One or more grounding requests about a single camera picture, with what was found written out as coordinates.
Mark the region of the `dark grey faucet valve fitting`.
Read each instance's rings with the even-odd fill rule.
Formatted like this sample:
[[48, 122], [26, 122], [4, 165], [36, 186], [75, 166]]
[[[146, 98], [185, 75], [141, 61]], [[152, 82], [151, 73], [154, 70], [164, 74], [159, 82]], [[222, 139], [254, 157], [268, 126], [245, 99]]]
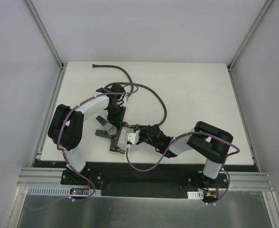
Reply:
[[106, 120], [100, 115], [96, 117], [96, 120], [103, 127], [103, 130], [96, 130], [95, 136], [109, 139], [111, 141], [109, 150], [120, 154], [125, 154], [125, 150], [118, 146], [121, 131], [123, 127], [126, 127], [126, 123], [123, 119], [124, 114], [120, 117], [111, 117], [110, 120]]

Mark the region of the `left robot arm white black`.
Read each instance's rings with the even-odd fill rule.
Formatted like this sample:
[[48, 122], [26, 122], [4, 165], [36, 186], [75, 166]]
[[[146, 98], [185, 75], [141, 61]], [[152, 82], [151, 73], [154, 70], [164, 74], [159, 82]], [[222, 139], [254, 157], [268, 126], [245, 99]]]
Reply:
[[92, 115], [101, 110], [108, 112], [106, 119], [96, 117], [103, 129], [97, 130], [95, 135], [110, 139], [111, 152], [125, 153], [118, 146], [118, 141], [126, 112], [126, 107], [122, 105], [126, 94], [124, 87], [115, 83], [110, 89], [96, 90], [92, 97], [74, 106], [64, 104], [57, 106], [47, 135], [63, 153], [68, 168], [74, 170], [71, 178], [76, 184], [85, 184], [88, 179], [88, 173], [83, 170], [86, 161], [81, 149], [81, 140], [84, 122]]

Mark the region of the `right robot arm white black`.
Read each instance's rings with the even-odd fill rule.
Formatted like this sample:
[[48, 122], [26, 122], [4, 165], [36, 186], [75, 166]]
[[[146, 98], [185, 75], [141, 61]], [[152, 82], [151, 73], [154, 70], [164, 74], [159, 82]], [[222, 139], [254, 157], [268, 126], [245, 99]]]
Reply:
[[126, 141], [134, 145], [146, 143], [167, 158], [175, 158], [189, 150], [197, 151], [206, 158], [201, 182], [209, 188], [218, 182], [218, 174], [233, 146], [232, 134], [202, 121], [177, 137], [165, 135], [158, 125], [137, 126], [126, 134]]

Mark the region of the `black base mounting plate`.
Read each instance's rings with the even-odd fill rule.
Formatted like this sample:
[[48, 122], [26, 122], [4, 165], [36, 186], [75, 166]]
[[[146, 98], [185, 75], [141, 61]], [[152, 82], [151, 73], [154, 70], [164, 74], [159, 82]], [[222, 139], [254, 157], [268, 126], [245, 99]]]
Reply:
[[88, 162], [78, 176], [65, 169], [62, 172], [62, 185], [87, 185], [90, 179], [102, 196], [185, 199], [190, 191], [199, 187], [210, 190], [225, 190], [228, 178], [220, 173], [216, 180], [204, 180], [202, 165], [160, 164], [145, 172], [150, 165], [137, 165], [141, 171], [134, 170], [127, 163]]

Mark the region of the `front aluminium rail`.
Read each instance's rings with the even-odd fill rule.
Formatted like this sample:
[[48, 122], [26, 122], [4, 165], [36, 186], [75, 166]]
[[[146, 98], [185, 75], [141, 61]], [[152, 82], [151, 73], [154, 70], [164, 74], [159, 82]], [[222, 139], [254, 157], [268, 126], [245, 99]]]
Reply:
[[[63, 168], [23, 168], [19, 186], [49, 186], [62, 187]], [[240, 191], [274, 191], [270, 175], [264, 172], [229, 172], [230, 189]]]

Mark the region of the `right aluminium frame post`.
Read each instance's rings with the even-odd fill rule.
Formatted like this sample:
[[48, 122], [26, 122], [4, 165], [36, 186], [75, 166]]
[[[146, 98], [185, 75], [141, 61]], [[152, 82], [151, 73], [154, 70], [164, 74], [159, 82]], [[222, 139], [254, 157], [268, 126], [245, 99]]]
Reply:
[[239, 47], [237, 48], [237, 51], [233, 55], [229, 64], [227, 65], [227, 69], [228, 69], [229, 72], [231, 72], [231, 70], [233, 69], [233, 67], [237, 63], [238, 59], [241, 57], [242, 53], [244, 52], [247, 45], [249, 44], [249, 41], [251, 40], [254, 33], [258, 29], [259, 25], [262, 23], [264, 17], [268, 13], [268, 11], [270, 10], [270, 8], [272, 7], [274, 2], [275, 2], [275, 0], [266, 0], [263, 3], [263, 5], [262, 5], [261, 9], [259, 10], [257, 16], [253, 20], [253, 22], [252, 22], [251, 26], [249, 27], [246, 35], [244, 36], [243, 40], [241, 41]]

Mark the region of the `aluminium frame post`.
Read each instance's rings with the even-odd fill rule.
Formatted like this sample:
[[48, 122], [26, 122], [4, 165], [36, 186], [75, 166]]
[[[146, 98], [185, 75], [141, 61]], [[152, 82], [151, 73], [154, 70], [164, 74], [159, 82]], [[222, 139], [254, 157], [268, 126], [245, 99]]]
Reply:
[[252, 22], [251, 26], [249, 27], [246, 35], [244, 36], [243, 40], [241, 41], [239, 47], [237, 48], [237, 51], [233, 55], [229, 64], [227, 65], [227, 69], [228, 69], [229, 72], [231, 72], [231, 70], [233, 69], [233, 67], [237, 63], [238, 59], [241, 57], [242, 53], [244, 52], [247, 45], [249, 44], [249, 41], [251, 40], [254, 33], [258, 29], [259, 25], [262, 23], [264, 17], [268, 13], [268, 11], [270, 10], [270, 8], [272, 7], [274, 2], [275, 2], [275, 0], [266, 0], [263, 3], [263, 5], [262, 5], [261, 9], [259, 10], [257, 16], [253, 20], [253, 22]]
[[57, 65], [59, 66], [60, 69], [64, 68], [64, 62], [62, 61], [34, 3], [32, 0], [24, 0], [24, 3], [34, 21], [34, 23], [36, 24], [39, 33], [41, 34], [46, 46], [48, 47], [53, 59], [55, 60], [55, 62], [57, 63]]

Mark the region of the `left aluminium frame post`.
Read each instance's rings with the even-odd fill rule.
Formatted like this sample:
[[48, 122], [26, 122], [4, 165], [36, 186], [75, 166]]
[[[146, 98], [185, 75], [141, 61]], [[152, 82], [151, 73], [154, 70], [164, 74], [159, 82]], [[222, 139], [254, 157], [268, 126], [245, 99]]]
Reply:
[[34, 21], [34, 23], [36, 24], [39, 33], [41, 34], [46, 46], [48, 47], [53, 59], [55, 60], [55, 62], [57, 63], [57, 65], [59, 66], [60, 69], [64, 68], [64, 62], [62, 61], [34, 3], [32, 0], [24, 0], [24, 3]]

